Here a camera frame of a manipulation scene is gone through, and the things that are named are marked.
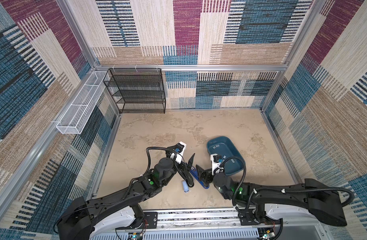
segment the white wire basket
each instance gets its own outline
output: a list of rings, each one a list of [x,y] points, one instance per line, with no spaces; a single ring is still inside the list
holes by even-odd
[[[104,80],[109,80],[106,72],[95,71],[90,75],[57,123],[56,127],[62,134],[81,134],[105,89]]]

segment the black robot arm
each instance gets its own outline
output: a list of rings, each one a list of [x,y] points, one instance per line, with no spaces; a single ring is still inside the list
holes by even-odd
[[[149,150],[166,151],[165,158],[162,158],[153,169],[150,168]],[[177,156],[182,158],[184,147],[181,143],[169,148],[163,147],[148,147],[148,169],[141,177],[133,178],[129,186],[110,195],[91,199],[85,202],[83,197],[79,197],[72,201],[64,214],[55,223],[58,228],[60,240],[87,240],[92,236],[99,234],[111,227],[111,218],[116,217],[118,224],[116,227],[137,228],[141,225],[144,214],[139,204],[151,197],[154,197],[162,191],[162,187],[166,186],[177,170],[181,171],[182,177],[188,182],[189,186],[193,186],[193,179],[186,177],[186,169],[191,167],[193,156],[186,164],[183,159],[180,159],[178,164]],[[130,212],[131,214],[122,221],[121,217],[116,216],[116,213],[121,210]]]
[[[305,179],[305,183],[288,186],[263,186],[253,183],[244,183],[244,177],[239,182],[234,182],[230,176],[225,175],[223,167],[231,158],[238,159],[243,164],[243,159],[230,157],[219,166],[219,173],[215,174],[212,182],[225,199],[233,200],[233,205],[238,204],[245,209],[239,211],[239,217],[245,218],[249,225],[259,223],[271,223],[282,218],[278,212],[286,216],[304,216],[310,214],[320,222],[343,227],[346,219],[342,207],[348,205],[354,199],[354,193],[342,187],[328,187],[315,179]],[[343,203],[340,201],[338,191],[349,194],[349,198]],[[274,211],[273,208],[284,208]]]

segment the red wire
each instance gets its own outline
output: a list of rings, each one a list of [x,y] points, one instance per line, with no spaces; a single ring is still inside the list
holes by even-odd
[[[146,220],[146,219],[145,219],[145,226],[144,226],[144,228],[145,228],[144,233],[146,233],[146,229],[148,228],[148,220]]]

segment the ventilation grille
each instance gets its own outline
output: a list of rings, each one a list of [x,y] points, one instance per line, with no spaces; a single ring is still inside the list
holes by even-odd
[[[122,240],[128,239],[128,233],[118,233]],[[254,239],[257,240],[257,228],[241,229],[209,229],[209,230],[166,230],[150,231],[144,235],[144,240],[210,240],[210,239]],[[91,240],[118,240],[115,233],[97,235]]]
[[[62,134],[81,134],[105,89],[103,81],[106,79],[109,80],[106,72],[95,71],[90,75],[57,123],[56,127]]]
[[[120,113],[165,113],[161,69],[111,68],[104,80]]]

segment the patterned wall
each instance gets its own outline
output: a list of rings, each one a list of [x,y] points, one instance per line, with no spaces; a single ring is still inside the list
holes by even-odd
[[[277,72],[162,72],[166,108],[258,108]]]
[[[55,0],[0,0],[0,190],[89,69]]]
[[[103,93],[80,135],[58,133],[0,222],[0,239],[51,240],[53,224],[92,186],[116,119]]]
[[[282,64],[312,0],[70,0],[101,65]],[[260,107],[267,72],[166,72],[166,108]]]
[[[0,0],[0,191],[90,69],[55,0]],[[86,197],[115,119],[100,97],[81,135],[58,134],[0,222],[0,239],[54,239]]]
[[[102,65],[282,64],[312,0],[70,0]]]
[[[367,239],[367,0],[328,0],[266,115],[298,180],[354,191],[336,239]]]

